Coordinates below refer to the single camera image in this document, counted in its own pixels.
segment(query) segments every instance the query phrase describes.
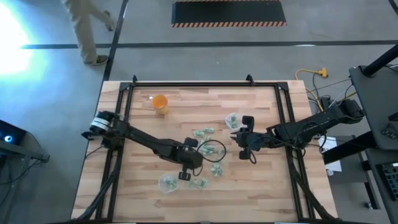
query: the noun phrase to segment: khaki pants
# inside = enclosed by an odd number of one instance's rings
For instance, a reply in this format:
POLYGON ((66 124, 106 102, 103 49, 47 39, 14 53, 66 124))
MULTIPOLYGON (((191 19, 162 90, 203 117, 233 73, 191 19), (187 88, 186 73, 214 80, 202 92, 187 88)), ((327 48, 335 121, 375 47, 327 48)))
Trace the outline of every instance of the khaki pants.
POLYGON ((113 26, 112 19, 104 12, 101 12, 91 0, 62 1, 70 14, 81 57, 83 57, 85 63, 95 62, 97 53, 90 24, 90 15, 93 15, 107 26, 113 26))

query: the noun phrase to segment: yellow black striped border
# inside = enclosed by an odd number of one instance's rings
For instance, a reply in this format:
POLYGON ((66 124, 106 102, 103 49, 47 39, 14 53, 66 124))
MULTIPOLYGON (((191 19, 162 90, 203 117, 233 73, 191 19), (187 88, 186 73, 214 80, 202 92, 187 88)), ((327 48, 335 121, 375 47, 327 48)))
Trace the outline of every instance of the yellow black striped border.
POLYGON ((199 28, 199 27, 282 27, 284 21, 276 22, 186 22, 172 24, 173 28, 199 28))
POLYGON ((279 0, 177 0, 174 1, 173 3, 176 2, 229 2, 229 1, 279 1, 279 0))

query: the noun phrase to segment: person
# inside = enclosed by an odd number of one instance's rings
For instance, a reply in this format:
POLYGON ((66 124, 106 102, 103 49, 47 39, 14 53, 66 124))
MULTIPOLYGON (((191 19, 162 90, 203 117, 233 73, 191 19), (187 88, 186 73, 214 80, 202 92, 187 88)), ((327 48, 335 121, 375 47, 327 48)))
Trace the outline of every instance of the person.
POLYGON ((102 65, 108 61, 107 55, 97 55, 90 15, 105 24, 107 30, 114 29, 114 21, 108 11, 101 12, 91 0, 62 0, 70 14, 70 20, 78 41, 83 62, 88 65, 102 65))

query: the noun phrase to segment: caution tape stripe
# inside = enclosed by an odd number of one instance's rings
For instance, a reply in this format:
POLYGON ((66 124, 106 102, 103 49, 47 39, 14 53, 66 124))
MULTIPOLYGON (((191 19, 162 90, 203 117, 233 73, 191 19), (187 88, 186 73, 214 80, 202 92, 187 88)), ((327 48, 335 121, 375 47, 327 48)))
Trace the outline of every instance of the caution tape stripe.
POLYGON ((174 23, 173 28, 198 28, 198 27, 282 27, 287 26, 284 21, 262 22, 184 22, 174 23))

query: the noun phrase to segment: butcher block tabletop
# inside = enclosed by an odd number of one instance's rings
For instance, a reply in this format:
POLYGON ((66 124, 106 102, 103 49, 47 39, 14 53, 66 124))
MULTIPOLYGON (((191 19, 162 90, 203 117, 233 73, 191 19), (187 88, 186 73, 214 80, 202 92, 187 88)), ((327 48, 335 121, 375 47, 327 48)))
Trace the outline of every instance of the butcher block tabletop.
MULTIPOLYGON (((287 81, 296 120, 311 116, 304 83, 287 81)), ((120 82, 104 82, 97 111, 114 111, 120 82)), ((124 111, 127 92, 121 111, 124 111)), ((285 97, 282 94, 285 117, 285 97)), ((127 140, 114 208, 114 222, 293 222, 297 221, 292 187, 284 148, 254 152, 257 164, 239 159, 238 145, 230 139, 225 117, 231 113, 253 116, 254 131, 279 124, 273 87, 135 87, 129 122, 135 128, 157 138, 183 142, 194 138, 192 131, 214 128, 212 139, 227 147, 221 161, 223 175, 213 177, 212 164, 203 161, 198 177, 208 180, 204 189, 192 188, 178 181, 178 189, 169 194, 159 190, 159 177, 178 176, 181 165, 155 156, 152 150, 127 140), (169 112, 156 115, 150 97, 163 94, 169 101, 169 112)), ((100 140, 91 141, 87 154, 98 148, 100 140)), ((98 193, 103 175, 106 149, 92 153, 84 162, 73 206, 72 218, 83 213, 98 193)), ((317 147, 310 146, 304 157, 310 188, 327 211, 337 216, 323 159, 317 147)), ((108 191, 103 217, 109 205, 108 191)), ((300 190, 303 212, 305 199, 300 190)))

